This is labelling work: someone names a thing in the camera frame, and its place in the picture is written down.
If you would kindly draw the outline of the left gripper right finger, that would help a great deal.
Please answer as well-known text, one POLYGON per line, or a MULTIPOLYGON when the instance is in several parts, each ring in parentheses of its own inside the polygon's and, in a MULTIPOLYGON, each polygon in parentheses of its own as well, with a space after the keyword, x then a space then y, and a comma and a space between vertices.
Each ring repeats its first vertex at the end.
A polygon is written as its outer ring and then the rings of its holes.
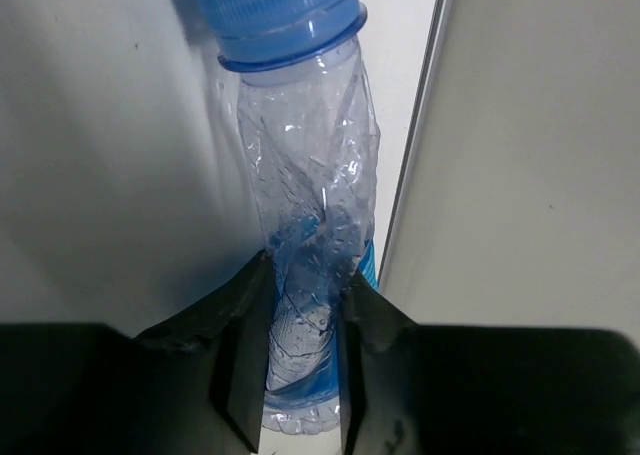
POLYGON ((639 352, 609 330, 424 325, 341 295, 346 454, 635 454, 639 352))

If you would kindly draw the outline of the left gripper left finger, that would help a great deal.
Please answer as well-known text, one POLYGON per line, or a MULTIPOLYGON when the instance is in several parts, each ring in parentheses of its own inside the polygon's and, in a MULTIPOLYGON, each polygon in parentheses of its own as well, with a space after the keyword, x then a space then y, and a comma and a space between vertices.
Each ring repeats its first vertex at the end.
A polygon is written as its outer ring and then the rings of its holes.
POLYGON ((1 328, 5 454, 252 454, 275 274, 231 280, 135 337, 103 324, 1 328))

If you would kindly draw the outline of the blue label water bottle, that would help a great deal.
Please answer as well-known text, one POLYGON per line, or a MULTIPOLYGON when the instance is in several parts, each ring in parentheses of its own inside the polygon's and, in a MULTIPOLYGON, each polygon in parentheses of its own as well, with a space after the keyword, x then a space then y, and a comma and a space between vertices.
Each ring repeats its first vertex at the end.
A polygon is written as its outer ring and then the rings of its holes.
POLYGON ((315 435, 340 420, 336 319, 354 274, 375 278, 380 130, 360 0, 196 0, 222 68, 276 276, 263 424, 315 435))

